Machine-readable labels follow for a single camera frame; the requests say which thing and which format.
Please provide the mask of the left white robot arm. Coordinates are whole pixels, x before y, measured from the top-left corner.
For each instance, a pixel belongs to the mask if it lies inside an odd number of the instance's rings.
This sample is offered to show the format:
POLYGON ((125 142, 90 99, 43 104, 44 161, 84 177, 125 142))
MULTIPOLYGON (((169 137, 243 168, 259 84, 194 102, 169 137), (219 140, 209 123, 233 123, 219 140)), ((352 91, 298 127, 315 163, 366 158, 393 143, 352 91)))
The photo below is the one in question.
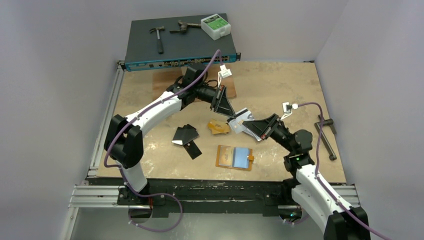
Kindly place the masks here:
POLYGON ((149 191, 140 160, 144 154, 143 138, 156 125, 199 99, 210 104, 215 113, 234 118, 235 111, 228 100, 225 86, 212 87, 206 83, 207 67, 191 64, 183 76, 170 85, 162 95, 129 116, 119 114, 109 123, 104 150, 116 162, 124 181, 131 189, 129 197, 138 205, 146 203, 149 191))

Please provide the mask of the single silver VIP card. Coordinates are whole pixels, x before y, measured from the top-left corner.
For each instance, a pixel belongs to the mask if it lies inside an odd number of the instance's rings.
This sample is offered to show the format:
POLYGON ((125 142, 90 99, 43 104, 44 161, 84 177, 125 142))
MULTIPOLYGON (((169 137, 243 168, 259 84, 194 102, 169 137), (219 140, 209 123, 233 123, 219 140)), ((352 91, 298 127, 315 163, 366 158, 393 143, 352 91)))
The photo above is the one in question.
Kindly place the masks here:
POLYGON ((243 122, 253 120, 255 120, 255 118, 252 112, 245 107, 235 113, 235 118, 228 118, 227 124, 234 133, 239 134, 247 130, 247 128, 243 125, 243 122))

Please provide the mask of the orange leather card holder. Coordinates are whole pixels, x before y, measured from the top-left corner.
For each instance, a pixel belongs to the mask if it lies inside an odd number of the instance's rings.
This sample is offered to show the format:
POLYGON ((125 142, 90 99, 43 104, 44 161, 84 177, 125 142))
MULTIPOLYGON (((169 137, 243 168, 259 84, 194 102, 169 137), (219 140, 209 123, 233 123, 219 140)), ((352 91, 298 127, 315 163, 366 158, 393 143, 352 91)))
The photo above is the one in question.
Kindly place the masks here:
POLYGON ((216 160, 215 160, 216 167, 226 168, 226 169, 235 169, 240 171, 248 171, 248 172, 252 170, 255 157, 253 155, 253 150, 251 148, 232 146, 233 147, 232 166, 223 166, 219 164, 221 146, 227 146, 227 145, 218 145, 216 160))

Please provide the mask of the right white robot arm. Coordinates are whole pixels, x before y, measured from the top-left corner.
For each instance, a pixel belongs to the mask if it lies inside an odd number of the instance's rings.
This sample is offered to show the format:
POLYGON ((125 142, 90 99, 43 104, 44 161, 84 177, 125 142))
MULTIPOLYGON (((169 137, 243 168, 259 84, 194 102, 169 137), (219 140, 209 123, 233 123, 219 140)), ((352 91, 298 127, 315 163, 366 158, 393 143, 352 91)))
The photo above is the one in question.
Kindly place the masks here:
POLYGON ((325 240, 369 240, 368 215, 352 206, 321 176, 318 164, 310 156, 313 135, 300 129, 291 133, 278 115, 246 120, 243 125, 262 140, 271 138, 289 154, 284 157, 285 169, 292 174, 289 185, 280 196, 288 204, 298 203, 314 220, 325 240))

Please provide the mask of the single gold card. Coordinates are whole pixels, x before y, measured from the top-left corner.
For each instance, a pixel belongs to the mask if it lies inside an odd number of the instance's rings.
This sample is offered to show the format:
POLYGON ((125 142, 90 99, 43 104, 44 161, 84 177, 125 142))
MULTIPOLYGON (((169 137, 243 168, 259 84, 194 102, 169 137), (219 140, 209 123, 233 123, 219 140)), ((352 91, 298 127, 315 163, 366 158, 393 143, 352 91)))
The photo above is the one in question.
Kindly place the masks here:
POLYGON ((233 163, 233 147, 221 146, 219 152, 219 165, 220 166, 232 166, 233 163))

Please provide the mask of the single black card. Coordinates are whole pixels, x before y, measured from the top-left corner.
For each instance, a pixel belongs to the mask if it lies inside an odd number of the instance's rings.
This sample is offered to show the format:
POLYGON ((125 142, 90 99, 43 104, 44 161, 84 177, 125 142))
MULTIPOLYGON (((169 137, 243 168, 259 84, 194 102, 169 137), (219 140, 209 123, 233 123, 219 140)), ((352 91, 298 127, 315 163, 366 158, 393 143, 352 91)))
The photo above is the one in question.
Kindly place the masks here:
POLYGON ((198 146, 193 140, 183 145, 183 147, 192 160, 196 159, 202 154, 201 150, 198 148, 198 146))

